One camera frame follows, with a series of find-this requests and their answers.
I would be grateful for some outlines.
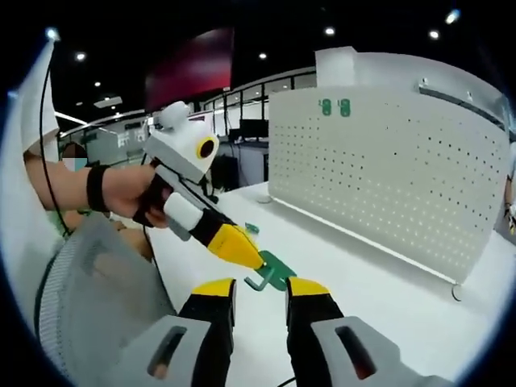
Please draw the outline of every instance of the pegboard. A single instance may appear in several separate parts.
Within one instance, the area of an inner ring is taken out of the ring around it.
[[[449,102],[367,87],[274,94],[269,125],[271,196],[466,279],[500,208],[504,131]]]

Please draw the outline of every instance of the human hand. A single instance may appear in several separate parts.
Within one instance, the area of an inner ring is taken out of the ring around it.
[[[138,210],[139,197],[150,186],[155,174],[154,168],[148,164],[133,165],[124,169],[107,169],[102,179],[102,196],[106,207],[124,218],[132,218]],[[171,189],[164,190],[164,201],[171,193]],[[167,227],[163,209],[151,207],[145,217],[154,227]]]

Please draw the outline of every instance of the ceiling light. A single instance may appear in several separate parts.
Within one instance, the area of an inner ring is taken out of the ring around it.
[[[444,20],[446,24],[452,24],[453,22],[456,22],[457,19],[460,17],[460,11],[459,10],[453,10],[448,14],[446,19]]]
[[[428,35],[433,39],[436,40],[439,38],[439,32],[436,30],[432,30],[428,33]]]
[[[75,54],[75,60],[77,62],[82,62],[84,59],[86,59],[86,54],[84,52],[78,52]]]
[[[57,33],[57,29],[49,27],[45,30],[45,35],[49,40],[57,41],[59,40],[59,34]]]

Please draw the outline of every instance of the black wrist strap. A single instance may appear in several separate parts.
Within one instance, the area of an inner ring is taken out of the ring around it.
[[[102,179],[104,178],[104,172],[108,168],[107,165],[97,165],[89,170],[86,193],[88,195],[89,208],[93,211],[109,212],[102,196]]]

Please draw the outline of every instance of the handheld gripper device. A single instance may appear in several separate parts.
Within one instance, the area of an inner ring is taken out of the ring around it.
[[[139,199],[133,220],[152,225],[145,218],[151,206],[163,208],[169,228],[182,240],[194,237],[218,258],[255,270],[262,278],[258,285],[247,277],[245,282],[261,291],[267,284],[285,291],[285,279],[295,272],[270,252],[260,252],[244,228],[229,219],[199,189],[218,150],[218,138],[203,121],[189,121],[189,108],[175,102],[161,111],[162,130],[153,130],[144,151],[152,158],[156,175]],[[164,202],[162,192],[172,193]]]

